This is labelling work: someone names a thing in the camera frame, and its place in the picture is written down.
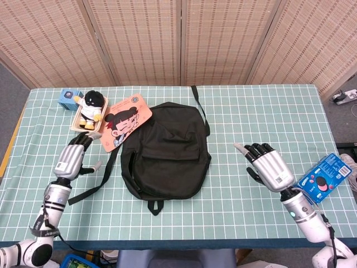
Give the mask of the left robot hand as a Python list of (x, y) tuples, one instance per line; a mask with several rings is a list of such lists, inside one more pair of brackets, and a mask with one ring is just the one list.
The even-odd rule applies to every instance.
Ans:
[(101, 138), (99, 132), (81, 132), (74, 137), (62, 150), (58, 162), (54, 168), (54, 174), (58, 179), (75, 180), (79, 175), (91, 174), (98, 171), (102, 165), (98, 161), (92, 167), (83, 167), (83, 158), (88, 147), (94, 140)]

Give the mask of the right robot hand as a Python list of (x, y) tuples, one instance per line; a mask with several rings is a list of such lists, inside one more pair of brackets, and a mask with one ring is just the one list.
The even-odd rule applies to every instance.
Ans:
[(295, 183), (295, 177), (280, 153), (268, 143), (244, 146), (234, 143), (234, 147), (251, 163), (253, 169), (247, 167), (248, 174), (270, 191), (278, 193)]

